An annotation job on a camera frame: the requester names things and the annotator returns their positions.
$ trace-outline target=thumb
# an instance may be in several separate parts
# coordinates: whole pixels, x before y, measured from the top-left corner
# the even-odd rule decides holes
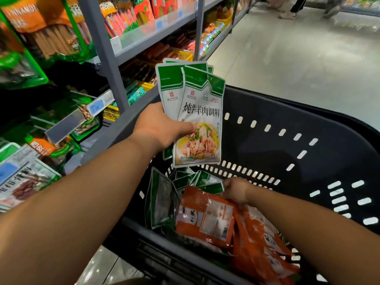
[[[178,135],[188,135],[197,129],[197,125],[190,122],[176,121]]]

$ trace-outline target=shopping basket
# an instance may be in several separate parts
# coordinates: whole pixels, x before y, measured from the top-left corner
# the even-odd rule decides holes
[[[82,163],[128,137],[139,113],[159,100],[155,87],[116,120]],[[244,177],[259,186],[330,208],[380,232],[376,207],[380,134],[369,125],[344,114],[226,86],[222,141],[221,164],[204,166],[203,170],[221,178]],[[181,284],[249,283],[201,253],[145,228],[151,166],[168,176],[173,174],[171,160],[163,161],[162,154],[157,154],[104,245],[153,278]],[[298,284],[321,284],[323,278],[302,254],[293,251],[296,256],[288,261],[300,265],[302,279]]]

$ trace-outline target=forearm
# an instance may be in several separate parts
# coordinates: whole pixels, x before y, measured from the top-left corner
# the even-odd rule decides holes
[[[380,237],[332,210],[262,187],[247,190],[264,216],[330,283],[377,284]]]
[[[75,283],[125,211],[155,142],[133,134],[2,215],[2,283]]]

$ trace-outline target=shoe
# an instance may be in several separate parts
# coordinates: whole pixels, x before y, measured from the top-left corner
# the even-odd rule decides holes
[[[332,7],[328,12],[323,13],[323,17],[326,19],[330,19],[332,16],[335,16],[340,11],[340,6]]]
[[[287,19],[287,20],[293,20],[296,17],[296,13],[287,12],[287,13],[281,13],[278,15],[280,19]]]

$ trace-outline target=hand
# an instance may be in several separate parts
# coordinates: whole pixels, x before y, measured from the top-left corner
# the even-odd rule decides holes
[[[179,136],[193,133],[196,124],[179,122],[170,119],[162,107],[162,103],[148,105],[136,121],[133,134],[154,138],[157,145],[156,153],[169,147]]]
[[[240,177],[232,177],[223,180],[223,198],[235,201],[238,204],[248,202],[247,191],[253,189],[253,185]]]

